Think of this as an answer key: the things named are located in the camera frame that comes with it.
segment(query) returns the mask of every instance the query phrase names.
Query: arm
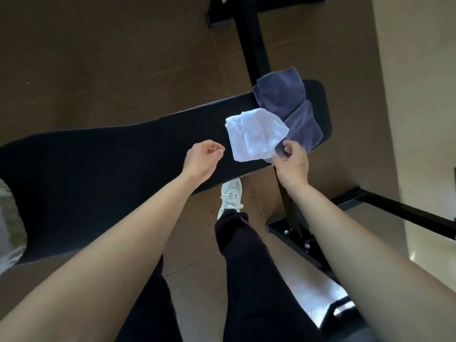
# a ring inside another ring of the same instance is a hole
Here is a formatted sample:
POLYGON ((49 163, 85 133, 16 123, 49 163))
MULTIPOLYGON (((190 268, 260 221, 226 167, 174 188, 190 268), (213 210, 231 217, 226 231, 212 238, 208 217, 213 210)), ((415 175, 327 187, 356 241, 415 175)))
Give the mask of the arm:
POLYGON ((165 249, 191 193, 225 150, 211 140, 182 173, 75 255, 0 322, 0 341, 113 341, 165 249))
POLYGON ((397 254, 307 183, 298 143, 273 158, 277 176, 297 203, 351 299, 382 341, 454 341, 456 293, 397 254))

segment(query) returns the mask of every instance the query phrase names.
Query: white shoe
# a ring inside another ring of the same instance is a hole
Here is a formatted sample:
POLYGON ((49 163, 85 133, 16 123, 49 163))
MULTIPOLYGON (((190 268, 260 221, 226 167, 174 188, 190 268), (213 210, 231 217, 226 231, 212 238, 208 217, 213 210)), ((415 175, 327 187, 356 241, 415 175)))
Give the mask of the white shoe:
POLYGON ((225 212, 226 209, 233 209, 237 212, 244 207, 241 204, 242 184, 240 179, 234 179, 225 182, 222 185, 222 206, 218 211, 217 219, 225 212))

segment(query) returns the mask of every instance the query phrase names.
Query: gray-purple garment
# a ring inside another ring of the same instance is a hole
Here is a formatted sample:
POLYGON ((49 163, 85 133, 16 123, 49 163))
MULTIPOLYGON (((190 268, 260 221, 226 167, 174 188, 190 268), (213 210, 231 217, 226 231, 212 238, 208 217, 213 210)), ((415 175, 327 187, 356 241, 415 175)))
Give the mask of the gray-purple garment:
MULTIPOLYGON (((290 129, 286 140, 297 141, 307 152, 322 140, 323 133, 313 117, 312 104, 296 68, 272 72, 257 80, 254 96, 261 108, 277 115, 290 129)), ((283 152, 283 147, 276 148, 283 152)))

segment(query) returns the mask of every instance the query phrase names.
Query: hand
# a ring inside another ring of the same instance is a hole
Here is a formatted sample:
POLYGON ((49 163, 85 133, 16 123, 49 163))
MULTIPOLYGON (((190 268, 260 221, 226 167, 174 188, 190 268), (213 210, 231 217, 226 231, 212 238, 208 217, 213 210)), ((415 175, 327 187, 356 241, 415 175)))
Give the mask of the hand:
POLYGON ((291 190, 302 188, 308 185, 307 174, 309 173, 309 160, 305 149, 301 148, 298 142, 284 140, 285 151, 291 154, 289 158, 280 157, 277 154, 272 156, 272 162, 277 171, 277 178, 285 189, 291 190))
POLYGON ((198 187, 214 173, 224 151, 225 148, 222 145, 212 140, 194 144, 187 151, 182 175, 195 181, 198 187))

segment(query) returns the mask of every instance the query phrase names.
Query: tile floor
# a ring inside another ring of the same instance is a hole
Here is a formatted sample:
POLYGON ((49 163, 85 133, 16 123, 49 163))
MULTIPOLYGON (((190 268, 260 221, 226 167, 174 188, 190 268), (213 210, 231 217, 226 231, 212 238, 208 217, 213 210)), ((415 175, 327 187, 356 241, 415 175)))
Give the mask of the tile floor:
MULTIPOLYGON (((0 145, 32 133, 135 123, 250 89, 233 22, 210 29, 209 0, 4 0, 0 145)), ((332 137, 310 181, 333 197, 356 185, 399 199, 371 0, 326 0, 259 15, 273 70, 325 84, 332 137)), ((242 203, 301 305, 319 322, 342 288, 267 234, 283 216, 271 167, 242 179, 242 203)), ((192 196, 165 251, 185 341, 221 341, 225 264, 213 232, 219 187, 192 196)), ((407 255, 404 224, 375 208, 350 215, 407 255)), ((0 276, 0 317, 69 256, 0 276)))

